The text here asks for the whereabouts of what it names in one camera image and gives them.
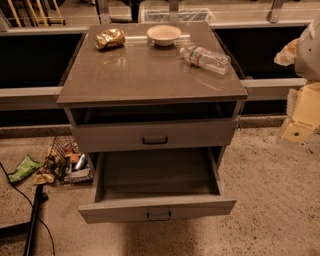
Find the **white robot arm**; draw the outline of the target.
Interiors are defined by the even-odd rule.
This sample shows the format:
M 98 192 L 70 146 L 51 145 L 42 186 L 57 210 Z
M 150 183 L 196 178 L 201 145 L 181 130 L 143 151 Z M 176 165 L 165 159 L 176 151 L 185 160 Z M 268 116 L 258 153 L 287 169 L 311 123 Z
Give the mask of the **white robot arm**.
M 287 95 L 287 118 L 279 137 L 287 142 L 302 143 L 320 127 L 320 17 L 278 52 L 274 62 L 294 65 L 295 73 L 306 80 L 299 90 Z

